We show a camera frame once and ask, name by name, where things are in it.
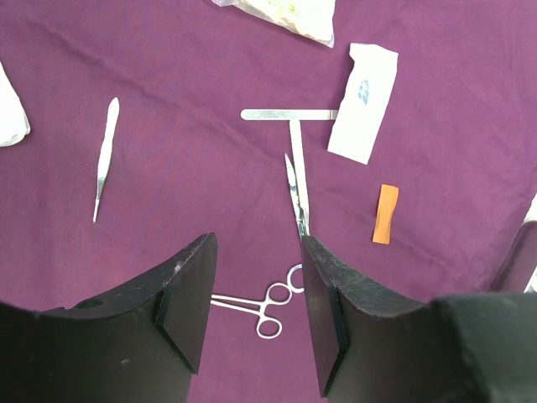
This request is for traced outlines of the steel scalpel handle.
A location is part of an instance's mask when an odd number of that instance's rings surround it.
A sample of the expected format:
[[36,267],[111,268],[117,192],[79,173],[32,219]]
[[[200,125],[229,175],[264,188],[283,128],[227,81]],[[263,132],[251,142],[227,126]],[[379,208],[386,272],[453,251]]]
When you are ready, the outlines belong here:
[[117,126],[117,119],[119,116],[120,104],[117,97],[114,97],[107,109],[107,121],[104,131],[104,139],[100,150],[99,160],[97,164],[97,177],[96,177],[96,199],[93,212],[92,221],[96,222],[99,209],[100,200],[102,197],[102,191],[107,178],[107,173],[111,164],[112,158],[112,146],[113,138]]

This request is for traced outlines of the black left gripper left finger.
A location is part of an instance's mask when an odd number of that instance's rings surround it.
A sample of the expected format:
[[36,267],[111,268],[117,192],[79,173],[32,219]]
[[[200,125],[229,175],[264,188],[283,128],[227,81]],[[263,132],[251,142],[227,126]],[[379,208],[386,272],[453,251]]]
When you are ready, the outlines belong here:
[[2,304],[2,401],[187,401],[216,262],[216,236],[208,233],[70,309]]

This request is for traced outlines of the steel forceps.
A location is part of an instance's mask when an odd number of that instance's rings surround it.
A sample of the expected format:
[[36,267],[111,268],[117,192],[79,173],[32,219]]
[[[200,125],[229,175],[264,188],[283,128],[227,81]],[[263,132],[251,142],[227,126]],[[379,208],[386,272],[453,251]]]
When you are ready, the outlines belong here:
[[257,335],[262,339],[271,340],[281,334],[283,324],[278,318],[270,316],[268,309],[272,306],[285,306],[290,302],[292,295],[292,290],[286,284],[275,282],[268,286],[261,300],[213,294],[211,304],[254,315],[257,319],[255,327]]

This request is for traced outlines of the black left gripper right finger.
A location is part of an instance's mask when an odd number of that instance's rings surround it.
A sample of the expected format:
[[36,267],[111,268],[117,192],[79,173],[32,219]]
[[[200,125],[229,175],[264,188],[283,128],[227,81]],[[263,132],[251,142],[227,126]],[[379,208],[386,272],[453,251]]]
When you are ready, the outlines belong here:
[[423,303],[302,239],[307,315],[330,402],[533,402],[536,296],[477,293]]

